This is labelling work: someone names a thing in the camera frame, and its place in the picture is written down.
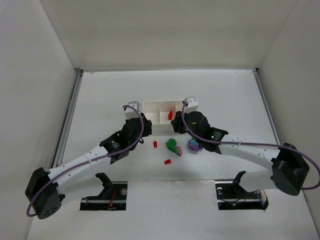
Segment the purple round flower lego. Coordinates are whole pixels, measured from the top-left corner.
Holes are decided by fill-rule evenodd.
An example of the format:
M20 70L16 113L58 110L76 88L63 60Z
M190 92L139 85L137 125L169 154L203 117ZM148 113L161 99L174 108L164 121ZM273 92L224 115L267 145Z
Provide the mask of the purple round flower lego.
M202 146L193 138L187 142L187 146L193 152L198 152L203 149Z

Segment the red zigzag lego piece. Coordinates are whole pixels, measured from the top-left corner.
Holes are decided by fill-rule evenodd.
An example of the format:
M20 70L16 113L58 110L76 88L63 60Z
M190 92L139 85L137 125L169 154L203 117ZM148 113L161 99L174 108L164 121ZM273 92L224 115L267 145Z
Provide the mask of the red zigzag lego piece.
M168 113L168 120L172 120L173 119L173 111L171 110L169 113Z

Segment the green leafy lego piece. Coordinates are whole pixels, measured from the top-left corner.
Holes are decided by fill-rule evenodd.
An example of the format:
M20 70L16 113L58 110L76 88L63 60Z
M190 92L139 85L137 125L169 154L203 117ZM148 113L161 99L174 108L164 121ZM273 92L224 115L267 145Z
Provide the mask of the green leafy lego piece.
M166 147L168 150L177 153L178 149L177 149L177 142L175 139L170 138L166 143L165 143Z

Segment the small red lego brick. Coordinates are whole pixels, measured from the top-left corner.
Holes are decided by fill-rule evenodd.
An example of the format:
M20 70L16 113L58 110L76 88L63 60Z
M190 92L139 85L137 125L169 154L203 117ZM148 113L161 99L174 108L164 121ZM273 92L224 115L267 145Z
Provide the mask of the small red lego brick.
M171 163L172 163L172 160L171 160L171 159L167 159L167 160L164 161L164 164L165 164L165 165L169 165L169 164L171 164Z

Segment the purple printed lego brick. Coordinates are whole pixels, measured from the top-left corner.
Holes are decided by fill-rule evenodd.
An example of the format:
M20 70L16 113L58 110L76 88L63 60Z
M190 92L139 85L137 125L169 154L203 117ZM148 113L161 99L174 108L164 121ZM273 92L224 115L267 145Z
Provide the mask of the purple printed lego brick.
M181 157L183 154L181 148L179 146L175 146L174 148L175 148L175 150L174 150L175 154L178 155L179 157Z

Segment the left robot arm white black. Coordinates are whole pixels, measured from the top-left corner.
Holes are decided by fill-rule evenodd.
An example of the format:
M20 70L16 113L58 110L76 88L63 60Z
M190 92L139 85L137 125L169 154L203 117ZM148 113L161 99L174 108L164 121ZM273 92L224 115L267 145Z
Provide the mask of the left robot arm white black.
M151 134L152 121L140 113L84 155L48 170L37 168L24 192L29 201L26 215L43 220L66 203L109 190L113 184L106 171Z

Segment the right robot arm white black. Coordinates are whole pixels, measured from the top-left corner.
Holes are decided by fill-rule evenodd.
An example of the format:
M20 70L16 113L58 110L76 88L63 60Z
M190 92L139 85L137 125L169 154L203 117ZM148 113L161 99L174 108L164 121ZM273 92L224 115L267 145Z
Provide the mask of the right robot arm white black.
M233 180L246 192L278 189L291 196L299 195L310 167L293 145L246 145L226 130L210 126L199 111L178 111L171 121L173 131L189 134L206 151L233 156L257 164L256 172L241 170Z

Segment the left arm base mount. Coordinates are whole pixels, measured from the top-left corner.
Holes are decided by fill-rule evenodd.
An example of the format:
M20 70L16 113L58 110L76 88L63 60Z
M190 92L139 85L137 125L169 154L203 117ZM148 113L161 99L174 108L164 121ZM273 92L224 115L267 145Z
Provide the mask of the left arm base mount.
M96 196L81 199L80 211L125 211L127 208L127 181L111 181L105 173L95 175L103 189Z

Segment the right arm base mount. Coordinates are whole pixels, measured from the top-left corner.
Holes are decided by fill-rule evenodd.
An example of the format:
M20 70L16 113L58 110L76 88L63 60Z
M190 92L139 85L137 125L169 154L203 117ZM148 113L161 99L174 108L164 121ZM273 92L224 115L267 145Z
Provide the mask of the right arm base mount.
M263 189L247 192L240 186L245 174L240 171L233 180L215 181L217 206L220 211L263 210L269 206L269 200Z

